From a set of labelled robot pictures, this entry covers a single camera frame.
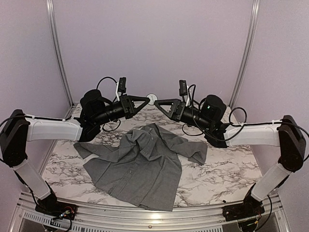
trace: gray cloth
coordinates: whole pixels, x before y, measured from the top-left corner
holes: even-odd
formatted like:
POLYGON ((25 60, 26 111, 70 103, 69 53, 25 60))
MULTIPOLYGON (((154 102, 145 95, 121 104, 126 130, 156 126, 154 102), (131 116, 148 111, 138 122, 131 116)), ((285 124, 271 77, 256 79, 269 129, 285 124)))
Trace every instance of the gray cloth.
POLYGON ((109 195, 150 210, 172 211, 182 166, 177 154, 204 164, 207 145, 189 142, 156 124, 130 130, 119 147, 75 143, 94 185, 109 195))

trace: marble pattern surface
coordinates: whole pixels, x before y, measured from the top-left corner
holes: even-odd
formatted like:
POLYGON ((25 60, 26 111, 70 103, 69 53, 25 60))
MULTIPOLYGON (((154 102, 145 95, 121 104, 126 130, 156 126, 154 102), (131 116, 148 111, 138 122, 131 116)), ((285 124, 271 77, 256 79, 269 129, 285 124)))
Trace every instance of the marble pattern surface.
MULTIPOLYGON (((73 116, 79 116, 78 105, 73 116)), ((230 109, 227 108, 223 122, 227 122, 230 109)), ((120 127, 113 132, 102 132, 93 141, 94 144, 119 145, 119 139, 130 129, 156 123, 157 125, 187 138, 190 141, 206 142, 201 136, 187 136, 182 132, 182 123, 169 120, 154 106, 147 105, 131 119, 122 120, 120 127)), ((115 128, 117 123, 105 125, 105 129, 115 128)), ((189 134, 199 130, 184 127, 189 134)), ((72 141, 58 141, 43 172, 43 178, 52 187, 58 197, 71 200, 132 206, 115 199, 96 188, 83 164, 83 160, 74 149, 72 141)), ((202 166, 179 156, 182 163, 182 176, 177 189, 174 207, 198 206, 242 200, 254 182, 262 176, 255 157, 249 146, 215 148, 208 144, 206 163, 202 166)))

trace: marble tabletop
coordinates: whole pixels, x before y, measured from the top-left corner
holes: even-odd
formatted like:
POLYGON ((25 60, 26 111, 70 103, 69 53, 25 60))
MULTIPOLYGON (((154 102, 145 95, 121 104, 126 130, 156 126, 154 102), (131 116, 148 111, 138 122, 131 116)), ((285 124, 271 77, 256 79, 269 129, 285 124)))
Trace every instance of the marble tabletop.
MULTIPOLYGON (((72 116, 79 116, 78 105, 72 116)), ((230 108, 227 108, 223 122, 227 122, 230 108)), ((182 132, 182 123, 169 120, 155 106, 147 105, 131 119, 122 120, 120 127, 113 132, 100 133, 91 143, 119 145, 119 139, 130 129, 156 123, 157 125, 187 138, 190 141, 203 141, 201 136, 187 136, 182 132)), ((105 125, 110 130, 117 123, 105 125)), ((193 127, 184 127, 189 134, 199 131, 193 127)), ((72 141, 59 140, 43 172, 43 178, 52 187, 58 197, 107 205, 133 206, 115 199, 96 188, 83 164, 83 160, 74 149, 72 141)), ((206 162, 200 166, 187 158, 179 156, 182 164, 182 176, 177 189, 174 207, 199 206, 242 200, 254 182, 262 177, 256 159, 249 146, 215 148, 208 144, 206 162)))

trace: ventilation grille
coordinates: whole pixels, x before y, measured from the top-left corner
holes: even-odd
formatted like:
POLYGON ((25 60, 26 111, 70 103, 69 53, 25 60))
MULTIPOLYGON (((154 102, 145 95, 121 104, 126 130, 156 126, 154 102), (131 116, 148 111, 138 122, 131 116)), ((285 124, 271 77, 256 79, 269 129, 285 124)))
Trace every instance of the ventilation grille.
MULTIPOLYGON (((35 212, 25 211, 24 218, 31 220, 31 221, 35 221, 37 223, 40 223, 46 226, 51 226, 54 228, 63 228, 62 221, 60 220, 51 221, 51 217, 48 217, 46 215, 41 215, 35 212)), ((93 226, 76 225, 75 222, 73 221, 70 232, 133 232, 133 231, 109 230, 109 229, 103 229, 103 228, 93 227, 93 226)), ((222 226, 215 226, 215 227, 208 227, 208 228, 203 228, 203 229, 198 229, 198 230, 181 230, 179 232, 223 232, 223 228, 222 226)))

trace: gray shirt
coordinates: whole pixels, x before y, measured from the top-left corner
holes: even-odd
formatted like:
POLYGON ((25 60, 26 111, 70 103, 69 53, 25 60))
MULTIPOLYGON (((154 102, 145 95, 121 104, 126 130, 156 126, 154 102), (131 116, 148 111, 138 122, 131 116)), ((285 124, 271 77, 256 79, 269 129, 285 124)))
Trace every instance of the gray shirt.
POLYGON ((177 154, 204 164, 207 145, 189 142, 156 124, 130 130, 119 147, 75 143, 94 185, 109 195, 138 207, 172 211, 182 166, 177 154))

